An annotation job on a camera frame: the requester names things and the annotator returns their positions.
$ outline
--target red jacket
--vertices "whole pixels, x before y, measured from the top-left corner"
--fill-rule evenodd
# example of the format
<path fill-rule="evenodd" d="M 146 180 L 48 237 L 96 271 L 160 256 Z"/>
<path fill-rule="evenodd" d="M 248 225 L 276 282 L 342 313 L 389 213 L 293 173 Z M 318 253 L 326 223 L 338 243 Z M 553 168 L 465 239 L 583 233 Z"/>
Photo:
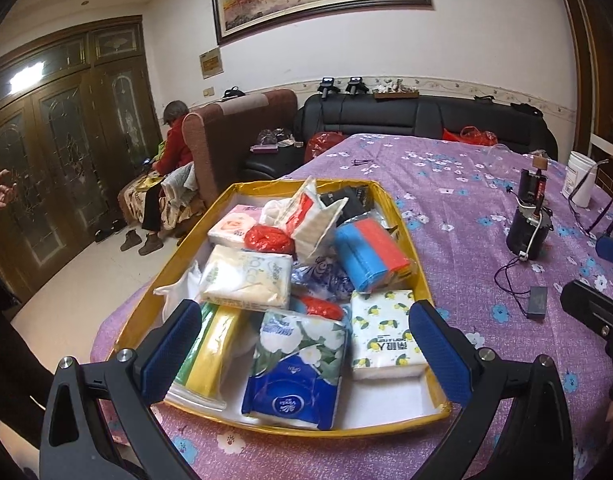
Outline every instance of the red jacket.
<path fill-rule="evenodd" d="M 171 173 L 171 171 L 186 166 L 193 161 L 189 146 L 186 145 L 182 136 L 182 121 L 184 121 L 184 117 L 176 119 L 171 125 L 169 133 L 166 134 L 164 153 L 162 153 L 160 160 L 153 165 L 153 169 L 160 175 Z"/>

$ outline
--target person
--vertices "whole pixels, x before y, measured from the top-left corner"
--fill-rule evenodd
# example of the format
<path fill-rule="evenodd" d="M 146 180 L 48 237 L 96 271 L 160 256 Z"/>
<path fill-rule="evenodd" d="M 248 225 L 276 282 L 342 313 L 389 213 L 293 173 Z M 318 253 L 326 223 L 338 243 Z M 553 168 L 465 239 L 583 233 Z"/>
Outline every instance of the person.
<path fill-rule="evenodd" d="M 167 133 L 162 156 L 152 166 L 160 176 L 165 176 L 171 173 L 171 171 L 186 166 L 193 161 L 189 146 L 184 142 L 184 136 L 182 135 L 182 122 L 188 114 L 189 108 L 182 101 L 170 102 L 164 108 L 163 120 L 171 129 Z M 144 197 L 142 229 L 147 231 L 147 235 L 144 245 L 138 251 L 141 256 L 146 256 L 164 247 L 162 240 L 158 236 L 162 228 L 162 212 L 160 211 L 161 192 L 161 184 L 156 184 L 147 190 Z M 126 251 L 141 242 L 142 238 L 139 237 L 135 229 L 131 229 L 126 233 L 126 241 L 122 244 L 120 250 Z"/>
<path fill-rule="evenodd" d="M 5 180 L 10 172 L 0 172 L 0 209 L 14 200 L 15 184 Z M 44 409 L 53 383 L 53 374 L 40 364 L 24 339 L 2 314 L 0 305 L 0 420 L 40 448 Z M 24 472 L 13 461 L 0 442 L 0 479 L 28 480 L 37 478 L 28 469 Z"/>

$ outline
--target blue vinda tissue pack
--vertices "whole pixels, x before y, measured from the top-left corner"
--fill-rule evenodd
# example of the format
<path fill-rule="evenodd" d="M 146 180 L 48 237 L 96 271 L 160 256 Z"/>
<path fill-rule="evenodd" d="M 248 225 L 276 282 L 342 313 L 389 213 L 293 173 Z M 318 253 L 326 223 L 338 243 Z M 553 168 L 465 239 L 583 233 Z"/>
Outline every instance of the blue vinda tissue pack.
<path fill-rule="evenodd" d="M 340 322 L 268 310 L 242 414 L 285 426 L 331 430 L 346 337 Z"/>

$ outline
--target black leather sofa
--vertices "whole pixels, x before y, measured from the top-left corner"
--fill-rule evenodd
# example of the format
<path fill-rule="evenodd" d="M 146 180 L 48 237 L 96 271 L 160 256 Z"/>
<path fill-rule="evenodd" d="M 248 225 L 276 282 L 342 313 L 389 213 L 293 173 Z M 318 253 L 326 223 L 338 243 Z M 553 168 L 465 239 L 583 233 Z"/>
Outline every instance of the black leather sofa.
<path fill-rule="evenodd" d="M 557 142 L 542 112 L 528 104 L 503 105 L 490 98 L 420 96 L 376 100 L 371 94 L 313 95 L 298 110 L 294 136 L 304 144 L 318 132 L 388 134 L 442 139 L 446 128 L 460 133 L 465 126 L 488 130 L 514 152 L 545 150 L 557 160 Z M 272 180 L 302 166 L 304 148 L 281 148 L 273 155 L 251 155 L 240 172 L 243 181 Z"/>

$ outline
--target person in red jacket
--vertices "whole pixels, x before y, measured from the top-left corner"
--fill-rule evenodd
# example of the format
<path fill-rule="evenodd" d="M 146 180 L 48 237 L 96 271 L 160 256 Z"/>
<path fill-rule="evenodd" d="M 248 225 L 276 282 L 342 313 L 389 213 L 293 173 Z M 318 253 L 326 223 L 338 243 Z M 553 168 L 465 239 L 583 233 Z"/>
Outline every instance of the person in red jacket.
<path fill-rule="evenodd" d="M 184 142 L 182 135 L 182 122 L 189 114 L 189 108 L 182 101 L 173 101 L 164 109 L 163 119 L 166 124 L 171 126 L 164 144 L 164 152 L 157 162 L 154 162 L 152 168 L 160 175 L 164 176 L 186 166 L 193 161 L 189 146 Z M 162 212 L 160 211 L 160 194 L 162 191 L 161 184 L 151 187 L 144 197 L 144 219 L 142 220 L 142 229 L 148 231 L 144 245 L 139 248 L 138 253 L 141 256 L 151 254 L 164 247 L 162 240 L 158 236 L 158 232 L 162 228 Z M 142 238 L 136 233 L 135 229 L 131 229 L 126 234 L 126 241 L 122 244 L 120 250 L 125 251 L 131 247 L 135 247 L 142 242 Z"/>

